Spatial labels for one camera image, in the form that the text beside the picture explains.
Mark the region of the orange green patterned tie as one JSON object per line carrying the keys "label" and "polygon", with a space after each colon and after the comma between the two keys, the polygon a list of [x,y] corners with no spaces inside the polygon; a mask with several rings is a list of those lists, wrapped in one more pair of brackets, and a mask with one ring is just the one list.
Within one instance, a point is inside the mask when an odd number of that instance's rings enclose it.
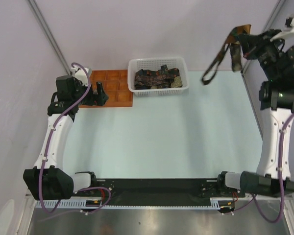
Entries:
{"label": "orange green patterned tie", "polygon": [[233,28],[228,36],[226,37],[221,49],[217,53],[213,62],[204,72],[201,77],[201,82],[203,85],[210,84],[215,78],[220,64],[223,62],[226,53],[230,50],[231,56],[231,69],[233,72],[242,70],[242,61],[241,61],[241,43],[239,42],[238,36],[241,34],[250,34],[251,25],[245,24]]}

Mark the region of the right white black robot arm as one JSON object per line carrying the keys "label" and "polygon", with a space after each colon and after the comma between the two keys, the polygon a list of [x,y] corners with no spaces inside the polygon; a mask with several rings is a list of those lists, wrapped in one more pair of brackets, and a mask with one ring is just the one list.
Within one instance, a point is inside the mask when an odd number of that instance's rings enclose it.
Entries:
{"label": "right white black robot arm", "polygon": [[294,46],[287,51],[279,48],[293,36],[294,27],[238,36],[244,58],[258,60],[267,77],[259,90],[263,143],[256,172],[223,171],[218,176],[216,190],[221,196],[228,196],[234,189],[271,197],[294,193],[289,170],[290,132],[294,118]]}

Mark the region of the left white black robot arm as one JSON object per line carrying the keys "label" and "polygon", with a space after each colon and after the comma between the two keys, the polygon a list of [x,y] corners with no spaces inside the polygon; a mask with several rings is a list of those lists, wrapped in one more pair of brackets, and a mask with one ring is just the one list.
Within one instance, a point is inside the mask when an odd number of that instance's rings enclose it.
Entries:
{"label": "left white black robot arm", "polygon": [[34,167],[23,173],[23,179],[37,201],[70,199],[80,190],[92,196],[98,191],[93,172],[69,175],[63,170],[63,157],[79,106],[103,106],[108,95],[101,82],[96,83],[94,90],[71,75],[58,77],[56,88],[47,108],[48,128],[41,153]]}

